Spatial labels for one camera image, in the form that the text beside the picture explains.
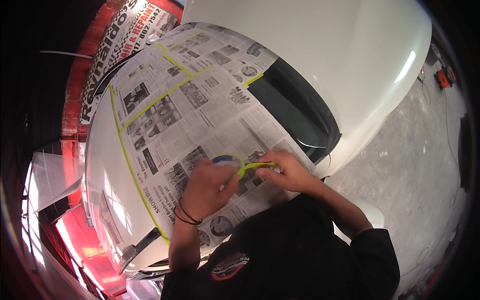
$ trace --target bracelet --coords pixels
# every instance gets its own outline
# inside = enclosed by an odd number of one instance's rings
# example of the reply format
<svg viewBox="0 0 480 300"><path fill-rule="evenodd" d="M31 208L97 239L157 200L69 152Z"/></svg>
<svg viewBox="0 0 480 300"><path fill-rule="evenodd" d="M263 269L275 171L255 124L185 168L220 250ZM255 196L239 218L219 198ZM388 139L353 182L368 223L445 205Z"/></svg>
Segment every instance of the bracelet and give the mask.
<svg viewBox="0 0 480 300"><path fill-rule="evenodd" d="M189 222L189 221L185 221L184 219L182 219L181 217L179 217L176 213L175 213L175 210L173 210L173 214L175 215L175 218L179 219L180 221L184 222L184 223L187 223L187 224L190 224L190 225L200 225L200 224L197 224L197 223L192 223L192 222Z"/></svg>
<svg viewBox="0 0 480 300"><path fill-rule="evenodd" d="M202 223L203 220L200 220L200 221L197 221L195 220L194 218L192 218L186 211L185 209L183 209L183 206L181 205L181 198L179 200L179 205L180 205L180 208L182 209L183 213L190 218L190 220L192 220L194 223L198 223L197 225L200 225Z"/></svg>

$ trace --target electrical cord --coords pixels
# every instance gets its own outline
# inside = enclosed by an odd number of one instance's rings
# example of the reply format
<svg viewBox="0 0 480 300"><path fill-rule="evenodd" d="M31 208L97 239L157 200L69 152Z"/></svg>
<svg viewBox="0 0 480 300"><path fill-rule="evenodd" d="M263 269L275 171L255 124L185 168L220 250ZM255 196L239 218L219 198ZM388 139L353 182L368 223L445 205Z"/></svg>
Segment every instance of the electrical cord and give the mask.
<svg viewBox="0 0 480 300"><path fill-rule="evenodd" d="M420 83L421 83L421 92L423 93L423 99L425 99L425 102L427 103L427 105L430 105L430 103L432 102L432 96L430 95L430 92L429 92L427 86L423 82L423 80L427 77L427 73L426 73L425 69L423 69L423 72L425 73L423 78L420 75L417 78L418 78L418 80L420 80ZM427 101L427 97L425 96L425 90L423 89L424 87L427 90L429 101Z"/></svg>
<svg viewBox="0 0 480 300"><path fill-rule="evenodd" d="M432 257L433 253L435 252L435 250L437 249L438 245L440 244L440 241L442 240L442 237L444 236L447 228L448 228L448 224L450 224L450 219L452 218L452 214L453 214L453 210L455 209L455 203L456 203L456 197L458 195L458 189L460 187L460 170L459 170L459 167L458 167L458 162L457 160L455 159L455 155L454 155L454 152L452 150L452 145L450 144L450 137L449 137L449 134L448 134L448 103L447 103L447 94L446 94L446 91L444 90L444 97L445 97L445 124L446 124L446 132L447 132L447 141L448 141L448 148L450 149L450 154L452 155L452 158L453 158L453 161L455 162L455 165L456 165L456 171L457 171L457 185L456 185L456 191L455 193L452 195L452 197L450 198L450 203L448 205L448 207L451 207L452 210L450 211L450 216L448 217L448 221L447 221L447 224L445 225L445 228L442 232L442 235L440 236L440 238L438 239L438 242L437 244L435 245L435 248L432 250L432 252L430 252L430 248L429 247L426 247L425 249L422 250L422 252L420 252L420 254L418 255L417 257L417 265L415 267L413 267L413 269L411 269L410 271L406 272L405 274L401 275L400 277L403 277L405 275L407 275L408 273L412 272L413 270L415 270L418 266L420 266L421 264L425 263L427 260L430 259L430 257ZM425 255L425 257L420 261L420 263L418 262L418 260L420 259L421 255L423 254L423 252L427 250L427 254Z"/></svg>

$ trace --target window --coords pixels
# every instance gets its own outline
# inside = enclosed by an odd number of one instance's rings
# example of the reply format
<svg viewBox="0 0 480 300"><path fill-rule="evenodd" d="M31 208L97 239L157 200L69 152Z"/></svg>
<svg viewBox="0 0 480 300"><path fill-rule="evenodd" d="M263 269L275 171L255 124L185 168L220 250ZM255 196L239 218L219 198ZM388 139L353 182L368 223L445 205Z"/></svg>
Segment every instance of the window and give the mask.
<svg viewBox="0 0 480 300"><path fill-rule="evenodd" d="M248 90L313 163L328 155L340 138L335 119L314 88L279 58Z"/></svg>

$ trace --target sign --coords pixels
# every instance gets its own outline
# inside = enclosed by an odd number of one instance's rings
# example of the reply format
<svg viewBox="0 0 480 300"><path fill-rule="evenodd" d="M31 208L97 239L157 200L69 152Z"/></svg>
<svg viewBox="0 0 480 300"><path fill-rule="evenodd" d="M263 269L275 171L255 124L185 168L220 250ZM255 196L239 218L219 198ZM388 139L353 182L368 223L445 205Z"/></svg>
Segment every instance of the sign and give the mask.
<svg viewBox="0 0 480 300"><path fill-rule="evenodd" d="M112 19L92 60L82 94L79 123L90 124L100 97L94 88L117 62L149 45L149 37L172 30L177 17L145 0L129 0Z"/></svg>

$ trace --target garage floor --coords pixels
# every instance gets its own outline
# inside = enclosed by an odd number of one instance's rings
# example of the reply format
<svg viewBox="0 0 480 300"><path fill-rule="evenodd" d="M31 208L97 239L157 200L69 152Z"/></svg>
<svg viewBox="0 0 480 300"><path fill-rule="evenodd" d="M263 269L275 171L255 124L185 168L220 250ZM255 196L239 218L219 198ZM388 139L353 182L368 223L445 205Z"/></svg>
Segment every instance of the garage floor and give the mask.
<svg viewBox="0 0 480 300"><path fill-rule="evenodd" d="M383 212L400 265L394 299L434 271L466 197L457 171L460 118L466 112L462 94L457 86L446 89L445 106L433 77L436 66L425 64L424 69L425 96L416 80L372 142L325 180L347 198L365 200Z"/></svg>

